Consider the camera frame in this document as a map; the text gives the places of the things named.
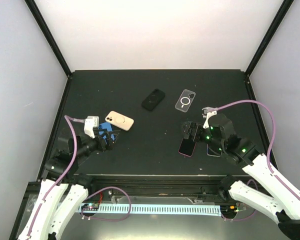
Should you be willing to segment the pink phone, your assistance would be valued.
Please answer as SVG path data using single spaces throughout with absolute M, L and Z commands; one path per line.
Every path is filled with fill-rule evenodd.
M 195 147 L 196 143 L 193 140 L 184 138 L 181 141 L 178 152 L 186 157 L 191 157 L 193 155 Z

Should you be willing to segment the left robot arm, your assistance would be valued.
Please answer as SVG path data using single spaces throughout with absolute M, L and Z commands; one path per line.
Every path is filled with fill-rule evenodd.
M 76 171 L 92 153 L 112 150 L 118 133 L 100 127 L 93 133 L 93 138 L 85 140 L 79 135 L 70 138 L 68 150 L 56 149 L 45 163 L 46 175 L 41 180 L 32 213 L 18 239 L 59 240 L 81 203 L 97 195 L 93 177 L 76 174 Z

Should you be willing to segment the clear phone case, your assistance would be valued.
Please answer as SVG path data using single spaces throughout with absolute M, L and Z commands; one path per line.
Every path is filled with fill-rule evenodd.
M 175 104 L 175 109 L 186 113 L 189 110 L 195 96 L 196 93 L 194 91 L 184 89 Z

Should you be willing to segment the beige phone case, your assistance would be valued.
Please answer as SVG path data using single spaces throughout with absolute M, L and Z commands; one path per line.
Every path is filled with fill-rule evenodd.
M 105 121 L 124 131 L 129 131 L 134 124 L 132 118 L 116 111 L 110 111 L 105 117 Z

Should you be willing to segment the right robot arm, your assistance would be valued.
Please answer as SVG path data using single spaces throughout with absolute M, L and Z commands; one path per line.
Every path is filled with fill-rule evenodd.
M 206 114 L 204 123 L 187 121 L 182 128 L 186 140 L 206 143 L 212 152 L 241 168 L 267 191 L 264 194 L 228 175 L 217 189 L 220 200 L 245 203 L 273 220 L 289 239 L 300 240 L 300 190 L 253 142 L 237 135 L 230 119 L 213 111 Z

